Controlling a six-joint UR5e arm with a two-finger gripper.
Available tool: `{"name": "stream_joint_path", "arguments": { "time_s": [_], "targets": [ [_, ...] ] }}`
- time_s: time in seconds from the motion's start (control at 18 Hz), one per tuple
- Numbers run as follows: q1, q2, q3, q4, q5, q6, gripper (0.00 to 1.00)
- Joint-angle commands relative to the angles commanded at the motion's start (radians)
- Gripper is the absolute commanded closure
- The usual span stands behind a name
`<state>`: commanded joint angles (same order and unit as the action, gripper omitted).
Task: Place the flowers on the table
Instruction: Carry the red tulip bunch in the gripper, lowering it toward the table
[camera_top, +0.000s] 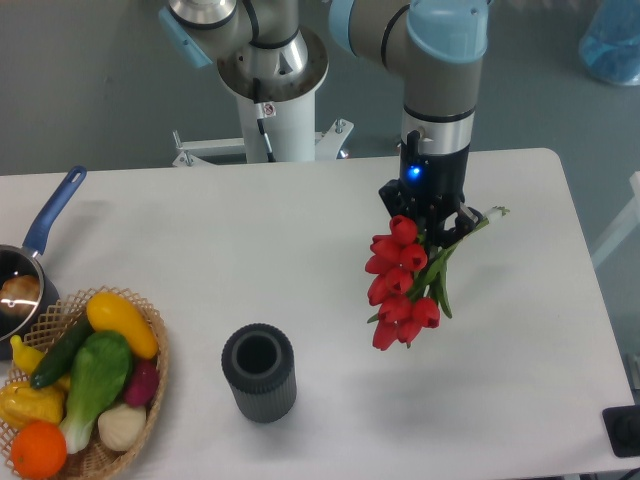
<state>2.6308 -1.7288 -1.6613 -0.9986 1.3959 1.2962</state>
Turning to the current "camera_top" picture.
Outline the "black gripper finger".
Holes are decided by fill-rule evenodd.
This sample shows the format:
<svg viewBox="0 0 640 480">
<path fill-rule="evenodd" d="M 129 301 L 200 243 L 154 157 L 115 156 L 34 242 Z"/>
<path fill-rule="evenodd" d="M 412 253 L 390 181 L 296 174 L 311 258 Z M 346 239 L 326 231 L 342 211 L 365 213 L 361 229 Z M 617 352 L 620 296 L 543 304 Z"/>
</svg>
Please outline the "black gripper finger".
<svg viewBox="0 0 640 480">
<path fill-rule="evenodd" d="M 446 227 L 447 218 L 436 224 L 433 244 L 441 248 L 449 248 L 465 236 L 473 232 L 481 222 L 481 213 L 460 203 L 453 215 L 453 226 Z"/>
<path fill-rule="evenodd" d="M 415 219 L 413 197 L 399 180 L 389 180 L 378 191 L 380 199 L 391 217 L 404 216 Z"/>
</svg>

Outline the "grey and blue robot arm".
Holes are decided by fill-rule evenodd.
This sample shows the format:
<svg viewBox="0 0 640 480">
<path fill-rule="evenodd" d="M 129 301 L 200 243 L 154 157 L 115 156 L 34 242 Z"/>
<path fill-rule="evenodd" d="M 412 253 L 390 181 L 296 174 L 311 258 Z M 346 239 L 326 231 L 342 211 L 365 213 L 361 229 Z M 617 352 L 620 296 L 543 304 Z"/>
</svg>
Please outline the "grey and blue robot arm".
<svg viewBox="0 0 640 480">
<path fill-rule="evenodd" d="M 474 231 L 463 193 L 487 48 L 485 1 L 334 1 L 329 28 L 351 55 L 404 85 L 400 171 L 380 190 L 391 215 L 413 219 L 430 248 Z M 322 40 L 295 1 L 168 1 L 166 35 L 196 67 L 215 65 L 235 96 L 251 163 L 317 159 L 315 93 L 328 71 Z"/>
</svg>

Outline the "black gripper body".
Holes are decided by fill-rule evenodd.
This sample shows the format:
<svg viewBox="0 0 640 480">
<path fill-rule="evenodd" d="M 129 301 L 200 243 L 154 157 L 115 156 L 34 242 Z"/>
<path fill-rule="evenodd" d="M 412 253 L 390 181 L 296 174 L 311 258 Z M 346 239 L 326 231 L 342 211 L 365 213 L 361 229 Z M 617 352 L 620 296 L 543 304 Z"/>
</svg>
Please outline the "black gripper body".
<svg viewBox="0 0 640 480">
<path fill-rule="evenodd" d="M 426 237 L 434 239 L 436 224 L 447 218 L 446 227 L 453 226 L 453 215 L 463 193 L 467 148 L 447 155 L 422 155 L 415 147 L 404 144 L 400 151 L 399 180 L 413 197 L 415 219 Z"/>
</svg>

